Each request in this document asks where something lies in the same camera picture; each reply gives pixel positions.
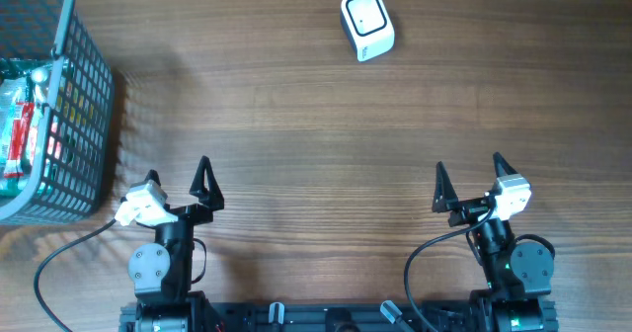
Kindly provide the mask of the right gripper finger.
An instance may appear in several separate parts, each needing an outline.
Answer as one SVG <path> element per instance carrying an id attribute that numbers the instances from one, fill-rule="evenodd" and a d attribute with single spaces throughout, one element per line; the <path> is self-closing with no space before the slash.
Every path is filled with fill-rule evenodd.
<path id="1" fill-rule="evenodd" d="M 497 178 L 515 175 L 517 173 L 516 169 L 509 164 L 500 152 L 495 152 L 493 154 L 493 161 Z"/>
<path id="2" fill-rule="evenodd" d="M 435 189 L 432 205 L 433 212 L 448 212 L 458 207 L 459 199 L 451 184 L 442 161 L 435 166 Z"/>

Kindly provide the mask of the green white wipes packet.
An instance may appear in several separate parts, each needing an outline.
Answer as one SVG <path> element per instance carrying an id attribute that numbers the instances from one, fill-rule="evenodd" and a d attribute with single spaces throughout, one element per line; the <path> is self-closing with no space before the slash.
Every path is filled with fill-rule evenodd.
<path id="1" fill-rule="evenodd" d="M 53 63 L 1 61 L 1 197 L 13 199 L 27 186 L 37 155 Z"/>

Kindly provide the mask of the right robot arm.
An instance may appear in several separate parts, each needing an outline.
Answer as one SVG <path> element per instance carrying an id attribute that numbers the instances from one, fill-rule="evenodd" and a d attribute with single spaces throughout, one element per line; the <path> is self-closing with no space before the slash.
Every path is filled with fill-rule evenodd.
<path id="1" fill-rule="evenodd" d="M 555 249 L 535 234 L 514 235 L 510 218 L 531 197 L 530 183 L 498 152 L 496 181 L 481 198 L 462 201 L 445 166 L 436 165 L 434 212 L 448 212 L 448 225 L 466 225 L 466 240 L 488 287 L 465 300 L 426 301 L 421 310 L 438 331 L 557 332 L 551 292 Z"/>

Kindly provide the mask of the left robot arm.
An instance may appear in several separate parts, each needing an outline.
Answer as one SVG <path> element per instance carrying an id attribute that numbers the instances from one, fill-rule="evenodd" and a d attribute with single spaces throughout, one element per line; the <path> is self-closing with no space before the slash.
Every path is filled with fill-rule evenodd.
<path id="1" fill-rule="evenodd" d="M 197 202 L 170 207 L 159 175 L 148 172 L 132 185 L 121 201 L 116 220 L 136 223 L 154 231 L 154 241 L 137 248 L 127 271 L 134 284 L 136 304 L 120 310 L 119 327 L 124 332 L 216 332 L 226 329 L 218 312 L 203 291 L 192 285 L 204 276 L 192 276 L 194 228 L 213 222 L 213 214 L 224 209 L 224 198 L 214 178 L 208 157 L 197 166 L 189 194 Z"/>

